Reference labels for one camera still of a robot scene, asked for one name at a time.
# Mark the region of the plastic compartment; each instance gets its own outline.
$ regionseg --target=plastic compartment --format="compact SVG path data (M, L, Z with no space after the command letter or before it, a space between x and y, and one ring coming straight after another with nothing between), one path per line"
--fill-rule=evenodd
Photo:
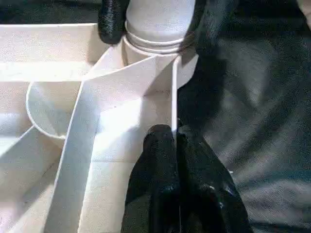
M96 24L0 25L0 81L81 80L109 48Z
M177 55L151 55L111 72L103 63L97 77L82 82L45 232L120 231L129 175L148 129L177 127L177 88L197 60L192 49Z
M61 155L61 150L28 119L28 85L0 83L0 232L39 232Z
M146 132L176 129L194 49L151 54L126 38L109 47L94 24L0 27L0 76L20 81L0 83L0 232L119 232Z

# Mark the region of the white plastic part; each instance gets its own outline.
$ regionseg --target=white plastic part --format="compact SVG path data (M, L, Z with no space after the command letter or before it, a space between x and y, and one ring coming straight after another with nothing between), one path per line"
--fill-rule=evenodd
M167 54L183 50L194 41L200 20L200 0L131 0L125 27L137 48Z
M0 83L0 155L30 127L27 117L25 99L28 83Z
M109 45L97 24L0 25L0 81L81 80Z
M86 32L92 32L94 29L93 24L79 26ZM66 38L66 31L71 35L74 35L75 31L78 36L79 26L75 28L70 25L58 25L58 29ZM24 33L30 39L29 47L37 46L44 50L50 46L45 50L49 51L53 45L39 38L48 40L42 34L49 33L50 28L53 33L57 32L57 27L51 25L15 26L15 32L10 27L7 29L11 33L25 30ZM0 33L5 38L9 36L6 32ZM8 46L8 41L5 39L5 43L0 41L0 44ZM16 39L16 43L21 43L19 38ZM74 48L74 43L78 42L70 36L66 43ZM17 48L19 52L12 52L12 60L18 61L25 56L23 64L27 67L27 64L32 66L31 59L36 57L38 60L34 62L42 61L42 64L47 64L45 67L49 69L45 73L50 72L50 56L34 53L31 58L28 47L24 50L19 46ZM48 172L42 174L45 170L43 165L52 166L53 163L49 160L40 166L41 170L37 173L25 173L25 179L30 174L35 174L37 182L22 182L30 189L24 194L23 191L14 191L16 195L20 193L16 196L18 198L7 205L10 206L8 209L0 209L1 216L7 214L7 210L18 210L14 212L18 214L6 221L5 226L0 224L0 232L119 232L128 178L142 152L142 141L146 132L152 125L161 123L170 125L172 131L176 130L177 89L193 74L197 61L194 49L187 48L183 53L155 54L141 51L129 43L126 37L117 46L108 48L105 44L99 44L98 50L96 47L92 48L96 51L101 49L105 53L101 58L97 57L98 62L92 65L86 75L74 79L82 81L81 83L68 82L72 79L66 77L66 72L57 79L45 77L42 73L40 77L36 75L31 78L26 75L26 81L35 81L28 89L28 82L0 83L4 90L7 89L3 91L3 98L0 96L0 102L12 100L2 104L3 106L0 104L1 111L11 114L14 109L21 109L20 112L16 112L22 119L20 122L25 122L27 126L25 129L21 127L22 130L17 134L17 142L13 143L17 144L18 151L23 152L24 158L29 157L23 164L29 161L32 161L33 166L40 164L47 154L57 161L61 153L59 146L63 145L63 136L67 135L55 183L53 184L55 166L58 164L53 165L51 169L47 168ZM57 63L64 61L70 65L68 60L71 58L67 59L67 55L61 51L49 53L59 56ZM2 75L1 78L18 80L23 77L23 73L17 76L18 78ZM31 121L27 119L25 102ZM57 112L67 118L61 117L61 121L58 122ZM19 137L25 131L27 134L19 141ZM27 166L21 166L12 153L18 155L13 147L8 149L6 154L9 154L8 158L12 158L16 168L21 167L22 174ZM10 175L8 181L13 178L14 176Z
M33 125L63 147L80 82L35 82L29 85L26 109Z
M11 148L0 156L0 232L6 232L20 221L37 216L44 223L47 206L36 207L41 215L30 216L27 209L40 202L40 193L34 186L46 171L57 162L61 150L42 135L35 127L31 127Z

